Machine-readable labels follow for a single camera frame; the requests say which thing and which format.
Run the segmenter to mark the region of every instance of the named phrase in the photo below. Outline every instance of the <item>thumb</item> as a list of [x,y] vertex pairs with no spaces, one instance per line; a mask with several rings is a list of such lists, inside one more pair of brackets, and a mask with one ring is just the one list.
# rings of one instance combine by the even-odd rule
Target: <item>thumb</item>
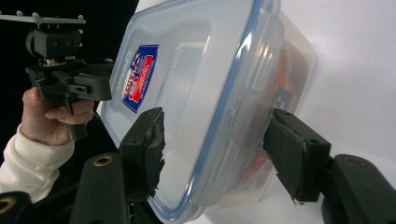
[[47,111],[37,87],[33,87],[32,89],[26,91],[22,97],[22,100],[24,116],[43,116]]

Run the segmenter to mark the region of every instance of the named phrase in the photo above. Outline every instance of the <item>cream sweater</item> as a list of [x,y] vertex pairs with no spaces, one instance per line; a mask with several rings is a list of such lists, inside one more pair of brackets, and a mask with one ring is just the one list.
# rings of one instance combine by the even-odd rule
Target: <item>cream sweater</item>
[[73,155],[75,142],[47,146],[17,133],[8,141],[0,167],[0,193],[24,191],[33,203],[45,198],[59,176],[59,167]]

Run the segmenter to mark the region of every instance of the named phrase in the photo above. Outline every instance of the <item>printed label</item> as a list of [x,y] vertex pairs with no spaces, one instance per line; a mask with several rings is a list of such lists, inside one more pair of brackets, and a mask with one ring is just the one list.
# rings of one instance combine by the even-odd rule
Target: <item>printed label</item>
[[122,102],[137,113],[149,88],[157,61],[158,45],[142,45],[132,58],[126,74]]
[[291,100],[291,94],[288,91],[279,89],[276,93],[274,108],[287,110],[290,100]]

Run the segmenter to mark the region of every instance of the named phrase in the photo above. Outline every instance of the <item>plastic food container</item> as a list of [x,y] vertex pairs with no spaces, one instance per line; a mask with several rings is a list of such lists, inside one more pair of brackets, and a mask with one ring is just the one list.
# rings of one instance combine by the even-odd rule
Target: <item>plastic food container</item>
[[280,14],[276,0],[176,0],[131,18],[101,116],[119,146],[142,112],[163,108],[165,166],[149,199],[162,222],[262,196],[272,109],[295,109],[315,60]]

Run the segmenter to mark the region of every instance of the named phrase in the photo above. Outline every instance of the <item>container lid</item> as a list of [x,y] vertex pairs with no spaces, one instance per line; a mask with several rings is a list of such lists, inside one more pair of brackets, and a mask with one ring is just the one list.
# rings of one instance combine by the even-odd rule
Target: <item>container lid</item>
[[279,9],[277,0],[176,0],[131,18],[101,116],[118,147],[142,112],[163,108],[165,166],[149,199],[161,221],[197,218],[241,185],[272,114]]

